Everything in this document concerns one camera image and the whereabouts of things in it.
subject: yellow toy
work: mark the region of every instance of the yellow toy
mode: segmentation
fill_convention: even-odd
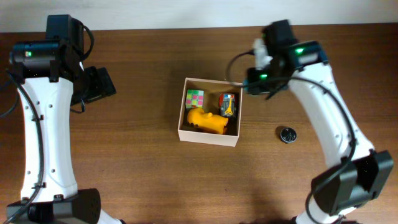
[[[205,113],[202,108],[194,108],[188,112],[188,123],[208,133],[225,134],[228,118],[213,113]]]

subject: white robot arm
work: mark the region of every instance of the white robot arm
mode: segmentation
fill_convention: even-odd
[[[83,29],[91,39],[83,53]],[[70,154],[70,106],[116,93],[105,68],[83,69],[94,37],[69,15],[49,16],[46,39],[17,43],[8,72],[22,99],[25,178],[4,223],[122,224],[101,209],[96,189],[78,190]]]
[[[271,46],[266,46],[263,39],[255,40],[252,52],[256,67],[248,70],[248,92],[273,95],[272,89],[279,91],[280,88],[272,84],[278,80],[287,81],[307,112],[329,169],[313,180],[306,211],[293,222],[340,222],[346,214],[380,194],[391,172],[392,158],[387,151],[376,153],[358,128],[317,42],[299,44],[288,21],[275,22],[265,28],[263,38]]]

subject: rubik's cube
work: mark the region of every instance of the rubik's cube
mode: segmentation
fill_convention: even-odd
[[[187,90],[185,108],[202,108],[204,94],[205,92],[203,90]]]

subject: black bracket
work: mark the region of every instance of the black bracket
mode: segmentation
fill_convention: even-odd
[[[44,120],[44,115],[40,115],[39,117],[39,121],[43,121]]]
[[[361,207],[378,198],[393,166],[394,161],[388,151],[371,151],[371,155],[349,162],[340,175],[314,194],[314,199],[322,211],[331,216],[346,208]],[[332,167],[314,178],[312,190],[340,167],[341,165]]]
[[[19,201],[7,206],[9,218],[26,201]],[[101,213],[101,197],[97,189],[79,190],[70,198],[53,202],[33,203],[15,224],[97,224]]]

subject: green led light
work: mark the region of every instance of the green led light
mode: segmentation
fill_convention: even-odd
[[[303,51],[304,51],[304,49],[296,49],[296,53],[297,53],[297,54],[302,54]]]

